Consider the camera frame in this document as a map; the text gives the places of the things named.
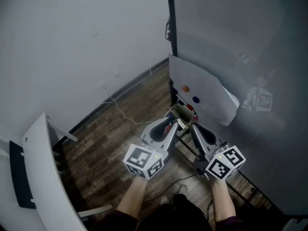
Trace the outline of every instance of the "orange magnet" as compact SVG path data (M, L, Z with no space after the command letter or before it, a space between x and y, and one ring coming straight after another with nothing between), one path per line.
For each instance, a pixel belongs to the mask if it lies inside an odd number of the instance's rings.
M189 92L188 86L183 86L182 89L183 89L184 92Z

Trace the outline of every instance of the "black pants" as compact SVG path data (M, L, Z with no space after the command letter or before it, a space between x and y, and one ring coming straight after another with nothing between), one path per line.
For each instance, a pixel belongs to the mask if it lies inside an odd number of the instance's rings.
M199 230L211 231L203 212L183 194L173 198L173 205L164 204L145 217L138 231Z

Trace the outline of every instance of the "wall outlet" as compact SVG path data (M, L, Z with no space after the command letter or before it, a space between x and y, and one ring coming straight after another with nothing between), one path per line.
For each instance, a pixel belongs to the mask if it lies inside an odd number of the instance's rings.
M115 75L115 78L117 79L117 78L119 78L121 76L121 73L119 71L116 71L114 73L114 75Z
M102 89L105 89L105 88L107 87L106 82L103 81L103 82L100 84L100 87L101 87Z

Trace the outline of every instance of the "white table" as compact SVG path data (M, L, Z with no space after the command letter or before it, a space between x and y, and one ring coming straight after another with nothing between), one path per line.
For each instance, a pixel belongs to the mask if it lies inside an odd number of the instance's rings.
M34 202L48 231L86 231L80 220L85 215L79 215L74 210L59 176L49 125L58 128L43 113L23 137L26 173ZM110 208L112 205L88 212L96 214Z

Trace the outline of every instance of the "person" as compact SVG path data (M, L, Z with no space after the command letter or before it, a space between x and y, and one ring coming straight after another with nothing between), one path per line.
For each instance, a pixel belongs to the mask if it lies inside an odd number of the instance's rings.
M134 231L141 209L148 181L135 177L121 200L116 211L109 213L94 228L95 231L124 230ZM245 223L236 217L235 208L224 180L212 178L210 186L213 194L214 220L218 231L244 231ZM201 209L188 200L187 186L181 185L171 205L166 196L161 199L161 206L145 217L137 231L163 230L204 230L211 226Z

